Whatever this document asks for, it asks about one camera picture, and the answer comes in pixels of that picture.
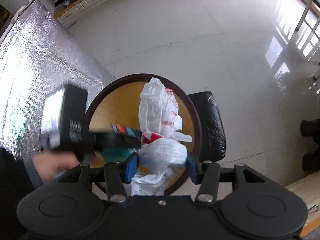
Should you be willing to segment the person's left hand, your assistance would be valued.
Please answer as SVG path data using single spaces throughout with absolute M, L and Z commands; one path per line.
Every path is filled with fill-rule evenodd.
M 70 170 L 80 164 L 73 152 L 43 151 L 33 155 L 31 160 L 43 183 L 52 181 L 59 171 Z

